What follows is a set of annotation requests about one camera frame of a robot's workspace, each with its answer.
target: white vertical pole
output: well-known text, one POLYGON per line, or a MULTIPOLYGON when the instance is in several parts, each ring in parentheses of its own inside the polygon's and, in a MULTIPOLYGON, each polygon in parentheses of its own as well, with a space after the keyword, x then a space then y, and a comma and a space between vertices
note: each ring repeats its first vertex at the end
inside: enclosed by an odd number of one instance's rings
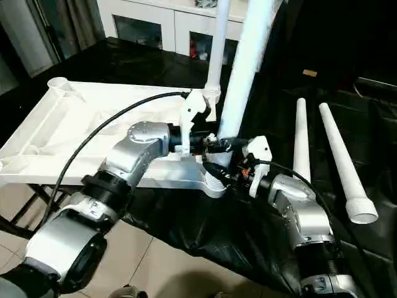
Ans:
POLYGON ((297 101, 293 170, 310 182, 308 121, 306 116, 306 101, 304 98, 299 98, 297 101))
POLYGON ((223 64, 223 53, 225 52, 226 31, 228 28, 229 10, 231 0, 219 0, 216 14, 216 32, 212 39, 210 67, 208 79, 204 87, 206 97, 215 98, 219 101, 221 94, 221 71, 223 64))
MULTIPOLYGON (((223 106, 218 138, 238 135, 257 70, 257 61, 269 40, 274 9, 279 3, 278 0, 249 1, 223 106)), ((231 153, 221 153, 214 161, 220 165, 228 166, 230 159, 231 153)))
POLYGON ((346 196, 347 214, 355 224, 370 224, 378 219, 378 212, 362 187, 331 110, 325 102, 320 104, 319 108, 346 196))

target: white cabinet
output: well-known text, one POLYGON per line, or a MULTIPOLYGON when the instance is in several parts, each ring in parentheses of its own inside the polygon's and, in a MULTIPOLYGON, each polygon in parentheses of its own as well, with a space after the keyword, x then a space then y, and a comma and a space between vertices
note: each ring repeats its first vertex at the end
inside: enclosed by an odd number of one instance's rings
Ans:
POLYGON ((97 0, 106 37, 175 51, 174 11, 124 0, 97 0))
MULTIPOLYGON (((215 34, 216 9, 197 8, 194 0, 97 2, 107 37, 118 37, 209 60, 212 36, 215 34)), ((247 0, 231 0, 224 64, 233 64, 247 6, 247 0)))

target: table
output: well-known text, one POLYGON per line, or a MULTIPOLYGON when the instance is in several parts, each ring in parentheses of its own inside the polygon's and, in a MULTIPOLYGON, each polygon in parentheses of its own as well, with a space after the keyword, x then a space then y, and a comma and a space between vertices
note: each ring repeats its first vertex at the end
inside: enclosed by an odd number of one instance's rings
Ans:
MULTIPOLYGON (((0 143, 11 136, 44 95, 50 78, 202 88, 207 69, 208 65, 199 60, 108 38, 1 96, 2 110, 12 118, 0 119, 0 143)), ((230 71, 223 68, 223 91, 230 71)), ((282 82, 273 74, 257 74, 241 136, 266 135, 274 160, 292 166, 295 103, 299 97, 306 98, 312 182, 342 219, 336 221, 336 232, 344 241, 343 250, 353 274, 370 297, 376 297, 376 291, 382 291, 382 297, 397 297, 396 105, 313 85, 288 89, 280 86, 282 82), (323 101, 330 104, 367 194, 378 209, 380 219, 371 225, 352 225, 346 220, 344 195, 317 108, 323 101), (365 248, 372 274, 350 244, 352 240, 342 224, 352 227, 365 248)), ((231 191, 221 199, 211 199, 200 191, 137 189, 124 221, 190 255, 203 256, 263 285, 288 292, 287 280, 296 289, 297 268, 282 222, 269 212, 264 198, 251 202, 245 199, 244 194, 231 191)))

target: white wall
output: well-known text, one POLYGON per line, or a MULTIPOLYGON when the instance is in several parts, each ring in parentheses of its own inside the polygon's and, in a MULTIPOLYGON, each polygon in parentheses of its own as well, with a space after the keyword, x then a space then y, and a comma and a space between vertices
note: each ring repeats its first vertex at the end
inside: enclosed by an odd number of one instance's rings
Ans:
POLYGON ((0 22, 31 76, 53 65, 25 0, 1 0, 0 22))

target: tiled floor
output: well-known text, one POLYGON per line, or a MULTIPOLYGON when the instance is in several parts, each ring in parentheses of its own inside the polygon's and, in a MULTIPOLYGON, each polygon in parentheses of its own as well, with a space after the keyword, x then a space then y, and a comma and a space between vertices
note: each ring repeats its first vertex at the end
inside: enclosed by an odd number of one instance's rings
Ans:
MULTIPOLYGON (((26 186, 1 188, 0 214, 11 218, 30 195, 26 186)), ((21 222, 34 226, 42 210, 43 204, 36 204, 21 222)), ((119 222, 107 239, 105 257, 90 284, 79 293, 62 297, 108 298, 128 283, 145 290, 150 298, 207 298, 218 291, 233 293, 237 298, 286 297, 211 261, 189 256, 124 222, 119 222)), ((26 243, 0 232, 0 273, 21 261, 26 243)))

